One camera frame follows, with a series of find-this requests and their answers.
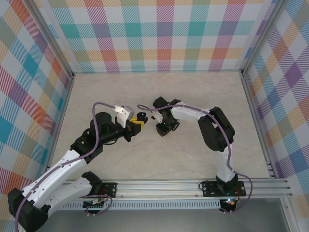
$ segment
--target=beige floor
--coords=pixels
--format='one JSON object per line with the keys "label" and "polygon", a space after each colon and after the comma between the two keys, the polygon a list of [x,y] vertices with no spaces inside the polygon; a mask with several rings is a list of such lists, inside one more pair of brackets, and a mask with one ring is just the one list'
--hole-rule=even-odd
{"label": "beige floor", "polygon": [[[250,109],[237,72],[144,72],[79,74],[73,86],[57,143],[53,164],[89,127],[95,102],[151,106],[163,96],[188,105],[220,107],[236,135],[233,143],[235,170],[250,177],[269,177]],[[96,112],[116,112],[98,106]],[[105,146],[103,152],[70,179],[93,171],[102,179],[214,178],[216,153],[205,145],[198,124],[182,121],[175,132],[160,137],[156,121],[149,120],[143,131],[128,143],[124,139]]]}

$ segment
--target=robotic arm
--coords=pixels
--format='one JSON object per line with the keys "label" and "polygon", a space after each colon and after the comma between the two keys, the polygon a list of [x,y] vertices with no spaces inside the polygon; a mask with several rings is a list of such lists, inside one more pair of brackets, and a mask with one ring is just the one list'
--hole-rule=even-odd
{"label": "robotic arm", "polygon": [[[174,107],[161,109],[152,112],[152,119],[156,119],[159,123],[156,125],[156,130],[161,136],[167,135],[174,131],[179,126],[179,120],[188,122],[198,122],[205,144],[213,151],[217,152],[217,176],[216,182],[203,182],[204,196],[245,196],[246,192],[242,181],[238,181],[238,175],[235,174],[228,166],[228,147],[224,135],[221,130],[216,127],[213,119],[206,115],[207,112],[219,122],[222,126],[229,143],[232,145],[235,135],[234,128],[227,120],[226,116],[219,107],[214,107],[211,110],[202,109],[197,111],[194,107],[184,107],[185,103],[174,99],[167,102],[164,98],[159,97],[153,103],[153,106],[158,109],[168,105]],[[233,166],[232,158],[229,161],[230,167]]]}
{"label": "robotic arm", "polygon": [[[104,145],[112,145],[121,137],[130,142],[131,137],[137,135],[148,120],[145,113],[138,113],[137,117],[133,117],[134,111],[128,106],[114,106],[112,108],[118,112],[115,123],[112,122],[110,114],[97,113],[95,118],[98,134],[94,120],[91,120],[90,128],[75,140],[70,146],[70,150],[44,175],[22,190],[14,188],[9,192],[9,210],[14,217],[16,217],[21,202],[27,198],[21,207],[18,219],[19,224],[27,232],[39,229],[48,217],[71,200],[86,195],[102,194],[102,189],[105,189],[106,186],[102,186],[100,178],[92,172],[84,173],[82,177],[68,186],[61,187],[61,185],[71,174],[86,166],[99,155],[103,151]],[[96,136],[98,136],[97,148],[89,156],[82,158],[95,147]],[[107,195],[115,197],[116,190],[114,187],[111,189]]]}

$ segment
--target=checkered backdrop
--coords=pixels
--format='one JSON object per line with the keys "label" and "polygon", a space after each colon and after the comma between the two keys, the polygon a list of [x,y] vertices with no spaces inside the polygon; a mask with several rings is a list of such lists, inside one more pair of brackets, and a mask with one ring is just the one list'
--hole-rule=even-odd
{"label": "checkered backdrop", "polygon": [[0,1],[0,231],[12,232],[7,194],[39,177],[69,77],[21,0]]}
{"label": "checkered backdrop", "polygon": [[36,0],[77,72],[238,70],[275,2]]}
{"label": "checkered backdrop", "polygon": [[309,231],[309,0],[290,0],[248,82],[279,176]]}

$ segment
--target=purple cable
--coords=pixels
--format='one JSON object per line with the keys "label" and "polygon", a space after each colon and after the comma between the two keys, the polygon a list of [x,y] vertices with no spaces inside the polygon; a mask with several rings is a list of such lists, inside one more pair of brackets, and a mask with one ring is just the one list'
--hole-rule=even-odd
{"label": "purple cable", "polygon": [[[81,160],[89,155],[91,155],[97,148],[98,146],[98,126],[97,126],[97,120],[96,120],[96,113],[95,113],[95,107],[96,105],[105,105],[107,107],[110,107],[112,109],[115,109],[116,107],[115,106],[112,106],[112,105],[108,105],[106,103],[103,103],[103,102],[96,102],[93,104],[92,106],[92,117],[93,117],[93,122],[94,122],[94,125],[95,125],[95,131],[96,131],[96,144],[95,146],[93,147],[93,149],[91,151],[89,151],[87,154],[83,155],[83,156],[80,156],[78,158],[75,158],[75,159],[72,159],[68,162],[65,162],[65,163],[62,163],[62,166],[64,165],[67,165],[69,163],[73,163],[77,160]],[[54,171],[56,171],[57,169],[59,169],[60,166],[56,166],[54,169],[52,169],[49,173],[46,174],[46,176],[44,176],[40,181],[38,181],[38,183],[32,188],[33,191],[35,191],[35,189],[37,189],[39,187],[39,185],[47,178],[49,177]],[[18,229],[18,218],[19,218],[19,215],[20,215],[20,211],[21,211],[21,208],[23,207],[23,205],[25,204],[26,200],[29,198],[29,196],[32,194],[32,192],[30,191],[26,196],[25,198],[22,200],[22,202],[20,203],[19,207],[18,207],[18,210],[16,212],[16,216],[15,216],[15,232],[19,232],[19,229]]]}
{"label": "purple cable", "polygon": [[109,206],[107,206],[107,208],[106,209],[103,209],[103,210],[101,210],[101,211],[99,211],[98,213],[96,213],[96,214],[91,214],[91,213],[89,213],[88,212],[88,208],[89,208],[89,206],[86,208],[86,213],[88,213],[88,215],[87,216],[89,216],[89,215],[91,215],[91,216],[93,216],[93,217],[95,217],[95,216],[98,216],[98,215],[100,215],[100,214],[103,214],[103,213],[105,213],[111,206],[112,206],[112,198],[110,197],[110,196],[108,196],[108,195],[92,195],[92,196],[82,196],[82,197],[80,197],[80,198],[93,198],[93,197],[105,197],[105,198],[108,198],[108,199],[110,199],[111,200],[111,203],[109,204]]}
{"label": "purple cable", "polygon": [[231,160],[231,156],[232,156],[232,149],[231,149],[231,145],[230,145],[230,142],[227,138],[227,135],[225,133],[225,131],[223,130],[222,126],[220,125],[220,123],[218,122],[218,120],[213,116],[211,115],[210,113],[202,110],[202,109],[198,109],[198,108],[195,108],[193,106],[189,106],[189,105],[166,105],[166,106],[163,106],[163,107],[160,107],[160,108],[157,108],[157,109],[150,109],[149,107],[147,106],[144,106],[144,105],[137,105],[137,107],[141,110],[145,110],[145,111],[158,111],[158,110],[163,110],[163,109],[166,109],[166,108],[171,108],[171,107],[184,107],[184,108],[188,108],[188,109],[192,109],[192,110],[196,110],[198,112],[203,112],[204,114],[206,114],[207,116],[211,117],[212,120],[217,124],[217,126],[219,127],[220,131],[222,132],[223,134],[223,137],[226,141],[226,144],[227,144],[227,149],[228,149],[228,157],[227,157],[227,166],[228,168],[235,174],[237,175],[240,175],[242,177],[245,177],[249,180],[250,182],[250,193],[248,195],[248,198],[246,199],[245,203],[238,209],[234,210],[233,212],[236,213],[238,212],[239,210],[241,210],[243,207],[246,206],[246,204],[248,203],[248,201],[250,200],[251,196],[252,196],[252,191],[253,191],[253,182],[252,180],[250,179],[250,177],[248,177],[247,175],[244,175],[244,174],[240,174],[239,172],[236,172],[230,165],[230,160]]}

